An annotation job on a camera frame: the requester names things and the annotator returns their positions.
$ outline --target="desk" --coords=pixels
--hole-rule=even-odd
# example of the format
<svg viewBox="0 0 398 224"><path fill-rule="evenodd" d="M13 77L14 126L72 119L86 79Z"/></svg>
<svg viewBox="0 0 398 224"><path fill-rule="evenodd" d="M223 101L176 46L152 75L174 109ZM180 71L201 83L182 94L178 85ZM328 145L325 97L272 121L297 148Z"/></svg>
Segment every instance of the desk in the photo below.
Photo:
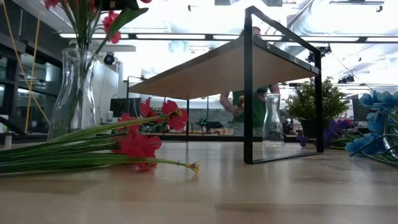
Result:
<svg viewBox="0 0 398 224"><path fill-rule="evenodd" d="M398 169L336 150L252 166L242 151L236 142L170 142L157 151L200 161L197 176L159 164L0 179L1 223L396 223ZM260 144L254 152L264 156Z"/></svg>

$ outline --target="person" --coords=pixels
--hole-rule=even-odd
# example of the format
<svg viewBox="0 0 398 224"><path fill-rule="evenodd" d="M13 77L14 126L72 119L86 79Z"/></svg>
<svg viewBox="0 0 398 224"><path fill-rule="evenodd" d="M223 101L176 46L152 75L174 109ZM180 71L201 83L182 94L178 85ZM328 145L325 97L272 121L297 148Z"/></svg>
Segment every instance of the person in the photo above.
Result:
<svg viewBox="0 0 398 224"><path fill-rule="evenodd" d="M258 27L253 27L253 35L261 38L261 30ZM253 136L262 136L262 126L264 124L264 117L266 115L265 94L268 92L280 93L278 85L262 86L258 89L253 89ZM228 99L229 92L220 95L220 103L234 116L232 122L233 135L243 136L244 133L244 116L243 116L243 96L244 91L233 91L232 103Z"/></svg>

